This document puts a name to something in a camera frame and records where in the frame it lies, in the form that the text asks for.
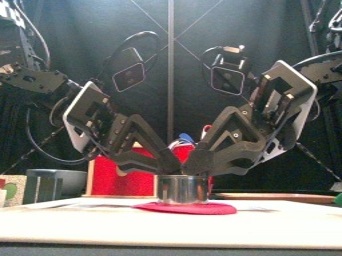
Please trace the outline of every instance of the pink cloth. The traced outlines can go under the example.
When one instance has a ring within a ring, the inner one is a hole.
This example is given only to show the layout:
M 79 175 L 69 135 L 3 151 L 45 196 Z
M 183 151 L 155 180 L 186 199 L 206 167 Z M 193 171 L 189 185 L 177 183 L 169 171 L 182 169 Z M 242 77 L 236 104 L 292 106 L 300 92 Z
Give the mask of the pink cloth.
M 133 208 L 169 213 L 226 215 L 237 213 L 237 208 L 224 203 L 208 203 L 193 205 L 166 205 L 157 202 L 134 205 Z

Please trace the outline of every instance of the metal cup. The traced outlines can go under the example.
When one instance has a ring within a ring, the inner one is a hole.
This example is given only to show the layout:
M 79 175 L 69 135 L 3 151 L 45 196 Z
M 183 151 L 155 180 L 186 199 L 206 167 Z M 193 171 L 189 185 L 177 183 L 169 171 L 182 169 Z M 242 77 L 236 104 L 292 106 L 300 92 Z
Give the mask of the metal cup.
M 188 175 L 157 176 L 158 203 L 170 205 L 206 204 L 209 202 L 209 178 Z

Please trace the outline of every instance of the black cable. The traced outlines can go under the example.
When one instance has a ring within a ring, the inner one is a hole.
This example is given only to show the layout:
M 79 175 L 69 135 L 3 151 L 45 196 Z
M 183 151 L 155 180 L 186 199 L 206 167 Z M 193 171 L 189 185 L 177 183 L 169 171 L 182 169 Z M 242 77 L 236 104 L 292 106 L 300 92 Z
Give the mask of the black cable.
M 149 68 L 146 68 L 145 72 L 149 73 L 149 71 L 153 69 L 153 67 L 155 66 L 155 63 L 158 61 L 158 55 L 159 55 L 159 51 L 161 51 L 161 38 L 158 36 L 158 34 L 153 31 L 142 31 L 137 34 L 134 34 L 133 36 L 130 36 L 129 38 L 125 39 L 122 45 L 117 48 L 117 50 L 114 51 L 113 55 L 105 60 L 105 67 L 98 75 L 98 78 L 102 76 L 103 72 L 106 71 L 107 65 L 115 61 L 115 59 L 118 58 L 118 56 L 121 55 L 122 51 L 125 49 L 127 49 L 129 44 L 131 44 L 133 42 L 135 42 L 139 39 L 143 38 L 153 38 L 155 40 L 155 53 L 153 55 L 153 64 L 150 65 Z
M 340 55 L 342 55 L 342 51 L 337 51 L 337 52 L 330 52 L 330 53 L 325 53 L 322 55 L 317 55 L 304 61 L 301 61 L 300 63 L 297 63 L 296 65 L 293 65 L 293 68 L 300 70 L 302 67 L 314 64 L 317 62 L 322 62 L 326 60 L 333 59 L 333 57 L 338 57 Z
M 18 12 L 21 13 L 21 15 L 23 16 L 29 26 L 31 27 L 31 29 L 34 30 L 39 40 L 41 40 L 41 43 L 43 45 L 43 49 L 45 49 L 45 53 L 46 53 L 46 66 L 47 66 L 47 69 L 50 69 L 50 66 L 51 66 L 51 58 L 50 58 L 50 50 L 49 50 L 49 45 L 46 43 L 46 40 L 42 36 L 42 34 L 39 33 L 34 23 L 31 22 L 31 20 L 29 19 L 26 13 L 22 11 L 21 7 L 18 6 L 17 2 L 14 1 L 14 6 L 15 6 L 15 9 L 18 10 Z
M 208 49 L 201 55 L 201 73 L 202 73 L 202 77 L 204 77 L 209 86 L 210 86 L 210 80 L 208 79 L 208 76 L 206 76 L 206 69 L 205 68 L 208 68 L 208 64 L 206 64 L 205 59 L 206 59 L 206 56 L 208 56 L 209 53 L 212 53 L 212 52 L 218 52 L 220 53 L 222 51 L 222 49 L 224 49 L 222 46 L 216 46 L 216 47 Z
M 50 160 L 53 160 L 58 164 L 63 164 L 63 165 L 79 165 L 79 164 L 85 163 L 86 162 L 85 158 L 78 159 L 78 160 L 65 160 L 65 159 L 57 158 L 55 156 L 49 154 L 41 148 L 41 146 L 38 145 L 38 143 L 35 142 L 35 139 L 33 137 L 33 133 L 31 133 L 31 129 L 30 129 L 30 119 L 31 119 L 31 109 L 29 108 L 29 110 L 27 110 L 27 119 L 26 119 L 26 132 L 27 132 L 29 140 L 30 140 L 34 148 L 43 154 L 43 156 L 46 156 Z

